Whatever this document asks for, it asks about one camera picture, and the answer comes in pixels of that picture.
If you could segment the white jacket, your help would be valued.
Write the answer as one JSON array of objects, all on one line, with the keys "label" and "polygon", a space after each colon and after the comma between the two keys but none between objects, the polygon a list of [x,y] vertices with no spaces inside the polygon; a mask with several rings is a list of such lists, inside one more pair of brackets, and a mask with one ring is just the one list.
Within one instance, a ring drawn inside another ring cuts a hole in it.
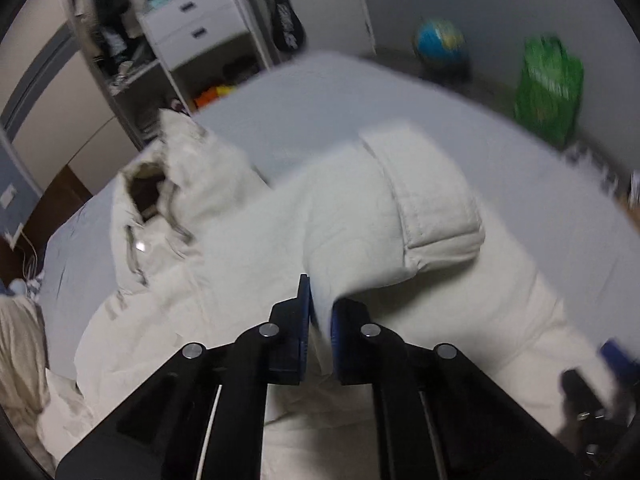
[{"label": "white jacket", "polygon": [[117,283],[47,377],[38,422],[62,458],[180,347],[217,347],[310,279],[306,379],[268,391],[262,478],[372,479],[366,387],[332,375],[336,300],[366,300],[413,344],[455,344],[544,429],[566,421],[560,375],[580,367],[606,406],[614,379],[561,296],[426,134],[387,124],[275,186],[234,145],[165,110],[162,133],[112,184]]}]

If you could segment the orange yellow clothes pile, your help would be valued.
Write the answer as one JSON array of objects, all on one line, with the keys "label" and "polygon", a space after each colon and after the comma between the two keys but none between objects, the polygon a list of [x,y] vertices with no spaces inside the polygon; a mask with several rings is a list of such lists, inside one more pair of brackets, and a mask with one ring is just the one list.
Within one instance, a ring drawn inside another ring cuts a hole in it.
[{"label": "orange yellow clothes pile", "polygon": [[233,84],[218,84],[218,86],[209,87],[194,99],[194,105],[199,110],[235,92],[235,89]]}]

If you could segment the dark hanging clothes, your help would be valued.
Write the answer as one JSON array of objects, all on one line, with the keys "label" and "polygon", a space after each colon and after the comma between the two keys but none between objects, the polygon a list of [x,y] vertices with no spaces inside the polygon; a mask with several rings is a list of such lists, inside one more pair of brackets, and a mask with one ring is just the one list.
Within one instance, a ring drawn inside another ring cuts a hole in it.
[{"label": "dark hanging clothes", "polygon": [[141,40],[130,35],[125,24],[132,10],[130,0],[74,0],[75,15],[104,60],[130,61]]}]

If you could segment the light blue bed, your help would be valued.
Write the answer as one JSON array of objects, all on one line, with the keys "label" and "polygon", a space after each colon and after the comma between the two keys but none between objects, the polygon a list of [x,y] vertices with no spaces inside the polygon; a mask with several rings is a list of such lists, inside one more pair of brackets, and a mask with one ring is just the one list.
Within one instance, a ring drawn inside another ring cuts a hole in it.
[{"label": "light blue bed", "polygon": [[485,227],[476,260],[363,297],[405,340],[451,342],[496,373],[518,359],[585,367],[608,340],[638,353],[637,231],[592,182],[496,114],[372,63],[321,53],[258,78],[203,122],[276,183],[360,133],[404,122],[460,167]]}]

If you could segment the brown wooden headboard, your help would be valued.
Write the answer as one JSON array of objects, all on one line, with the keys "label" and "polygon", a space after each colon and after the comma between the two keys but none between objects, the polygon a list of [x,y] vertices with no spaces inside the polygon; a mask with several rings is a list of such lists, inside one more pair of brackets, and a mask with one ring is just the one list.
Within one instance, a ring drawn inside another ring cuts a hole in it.
[{"label": "brown wooden headboard", "polygon": [[30,259],[40,271],[49,238],[91,197],[70,166],[64,166],[44,191],[15,247],[1,237],[1,283],[9,285],[14,278],[22,278]]}]

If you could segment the cream knitted blanket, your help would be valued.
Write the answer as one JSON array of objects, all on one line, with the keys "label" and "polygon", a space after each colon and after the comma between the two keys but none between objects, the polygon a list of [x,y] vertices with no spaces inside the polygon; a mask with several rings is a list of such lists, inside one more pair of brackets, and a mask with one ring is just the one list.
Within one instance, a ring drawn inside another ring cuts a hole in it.
[{"label": "cream knitted blanket", "polygon": [[37,306],[25,296],[1,296],[1,406],[30,454],[48,474],[51,455],[38,436],[49,403],[46,349]]}]

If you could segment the green plastic bag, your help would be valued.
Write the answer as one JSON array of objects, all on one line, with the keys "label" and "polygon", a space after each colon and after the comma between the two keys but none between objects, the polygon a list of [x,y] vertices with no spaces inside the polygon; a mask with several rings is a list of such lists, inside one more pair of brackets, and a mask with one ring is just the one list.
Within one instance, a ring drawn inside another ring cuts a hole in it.
[{"label": "green plastic bag", "polygon": [[574,136],[585,70],[557,36],[526,40],[514,118],[541,140],[562,150]]}]

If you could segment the black Yonex racket bag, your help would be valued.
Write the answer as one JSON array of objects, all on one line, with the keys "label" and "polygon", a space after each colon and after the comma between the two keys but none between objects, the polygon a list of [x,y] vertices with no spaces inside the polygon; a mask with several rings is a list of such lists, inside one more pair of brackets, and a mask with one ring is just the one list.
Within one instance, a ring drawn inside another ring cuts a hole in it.
[{"label": "black Yonex racket bag", "polygon": [[280,52],[295,54],[305,47],[306,32],[291,0],[272,0],[270,24],[272,41]]}]

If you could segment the blue globe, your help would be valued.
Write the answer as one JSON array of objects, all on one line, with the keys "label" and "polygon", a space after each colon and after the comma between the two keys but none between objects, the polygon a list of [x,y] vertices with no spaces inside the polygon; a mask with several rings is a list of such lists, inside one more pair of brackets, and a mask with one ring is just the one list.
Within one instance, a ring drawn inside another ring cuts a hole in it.
[{"label": "blue globe", "polygon": [[436,68],[453,68],[469,62],[465,38],[450,21],[434,18],[423,22],[413,35],[412,46],[424,64]]}]

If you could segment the open wardrobe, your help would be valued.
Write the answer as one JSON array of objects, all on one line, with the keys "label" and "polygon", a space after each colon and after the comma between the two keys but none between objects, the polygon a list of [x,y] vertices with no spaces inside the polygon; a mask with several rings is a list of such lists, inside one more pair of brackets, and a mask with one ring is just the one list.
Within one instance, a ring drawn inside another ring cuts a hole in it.
[{"label": "open wardrobe", "polygon": [[67,0],[91,73],[137,148],[161,108],[198,114],[278,62],[262,0]]}]

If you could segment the white drawer unit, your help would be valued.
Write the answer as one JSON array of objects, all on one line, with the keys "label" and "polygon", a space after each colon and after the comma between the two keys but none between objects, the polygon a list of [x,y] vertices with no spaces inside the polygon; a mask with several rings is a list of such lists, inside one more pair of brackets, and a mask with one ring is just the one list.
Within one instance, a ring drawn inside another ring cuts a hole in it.
[{"label": "white drawer unit", "polygon": [[248,33],[236,0],[167,0],[141,23],[168,70]]}]

